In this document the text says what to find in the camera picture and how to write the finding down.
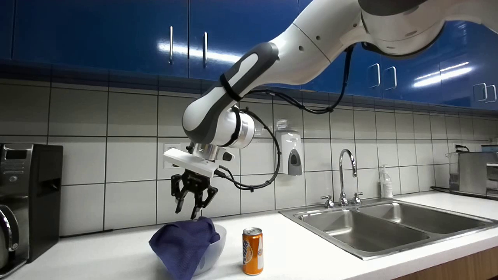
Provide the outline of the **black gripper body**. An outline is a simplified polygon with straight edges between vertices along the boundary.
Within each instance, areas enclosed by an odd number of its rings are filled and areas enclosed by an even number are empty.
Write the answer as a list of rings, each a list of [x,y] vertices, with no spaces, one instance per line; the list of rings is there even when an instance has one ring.
[[[211,187],[211,179],[192,171],[186,171],[181,176],[183,180],[183,190],[181,190],[181,198],[186,198],[189,193],[195,194],[195,202],[197,204],[205,204],[205,194]]]

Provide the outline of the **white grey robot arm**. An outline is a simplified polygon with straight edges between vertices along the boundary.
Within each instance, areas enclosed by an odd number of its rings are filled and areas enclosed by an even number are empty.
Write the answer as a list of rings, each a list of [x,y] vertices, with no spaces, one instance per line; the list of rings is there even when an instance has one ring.
[[[183,205],[194,194],[195,208],[203,210],[219,193],[212,177],[233,177],[217,157],[226,146],[251,143],[259,118],[239,103],[257,87],[307,84],[357,44],[391,58],[413,56],[430,47],[449,20],[498,31],[497,14],[498,0],[312,0],[284,33],[251,48],[187,106],[183,129],[191,146],[166,151],[166,159],[184,170],[172,177],[172,196]]]

